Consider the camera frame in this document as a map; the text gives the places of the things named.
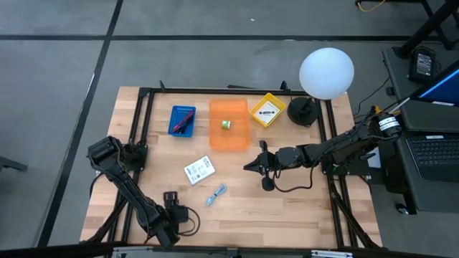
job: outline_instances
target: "blue cord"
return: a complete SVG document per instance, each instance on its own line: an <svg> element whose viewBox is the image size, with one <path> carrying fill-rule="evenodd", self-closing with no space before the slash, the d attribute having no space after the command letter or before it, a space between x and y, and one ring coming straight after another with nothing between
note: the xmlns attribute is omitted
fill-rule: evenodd
<svg viewBox="0 0 459 258"><path fill-rule="evenodd" d="M210 197L207 199L206 205L207 205L207 206L211 206L212 203L214 203L215 198L216 198L217 196L220 196L220 195L224 194L226 191L227 191L227 186L226 186L224 183L222 183L222 184L218 187L218 189L215 191L215 193L212 194L212 196L210 196Z"/></svg>

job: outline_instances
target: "monitor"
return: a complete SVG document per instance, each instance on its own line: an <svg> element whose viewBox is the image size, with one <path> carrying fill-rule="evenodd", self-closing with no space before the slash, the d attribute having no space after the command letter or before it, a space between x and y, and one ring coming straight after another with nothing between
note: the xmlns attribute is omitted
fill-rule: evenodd
<svg viewBox="0 0 459 258"><path fill-rule="evenodd" d="M417 90L410 99L439 105L459 105L459 61L441 72L431 85Z"/></svg>

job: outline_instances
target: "white globe lamp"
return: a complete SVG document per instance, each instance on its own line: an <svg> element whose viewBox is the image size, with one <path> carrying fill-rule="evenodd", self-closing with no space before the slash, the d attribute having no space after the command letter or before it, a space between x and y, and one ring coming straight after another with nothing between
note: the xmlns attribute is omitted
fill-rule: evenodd
<svg viewBox="0 0 459 258"><path fill-rule="evenodd" d="M332 47L310 53L300 67L301 87L320 100L330 100L345 93L353 78L351 58ZM290 102L288 116L294 123L309 126L317 119L317 106L311 97L297 97Z"/></svg>

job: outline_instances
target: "blue tray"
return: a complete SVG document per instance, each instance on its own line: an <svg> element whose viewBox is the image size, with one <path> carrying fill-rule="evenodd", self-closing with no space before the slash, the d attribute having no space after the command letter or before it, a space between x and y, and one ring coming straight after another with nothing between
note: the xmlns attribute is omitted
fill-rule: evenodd
<svg viewBox="0 0 459 258"><path fill-rule="evenodd" d="M191 123L185 128L185 131L183 133L172 133L172 129L174 126L180 123L186 115L190 111L194 111L193 115L193 120ZM196 118L196 108L195 107L189 107L189 106L173 106L172 107L172 113L171 113L171 119L169 121L169 129L167 131L168 134L176 137L191 137L193 135L193 128L194 128L194 119Z"/></svg>

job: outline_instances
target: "orange translucent bin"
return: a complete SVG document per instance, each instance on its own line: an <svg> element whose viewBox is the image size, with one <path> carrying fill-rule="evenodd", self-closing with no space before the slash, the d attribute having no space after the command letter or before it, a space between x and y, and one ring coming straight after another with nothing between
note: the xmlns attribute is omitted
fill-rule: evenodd
<svg viewBox="0 0 459 258"><path fill-rule="evenodd" d="M209 143L218 151L243 151L250 144L249 108L245 98L214 98L209 101ZM229 129L222 121L231 122Z"/></svg>

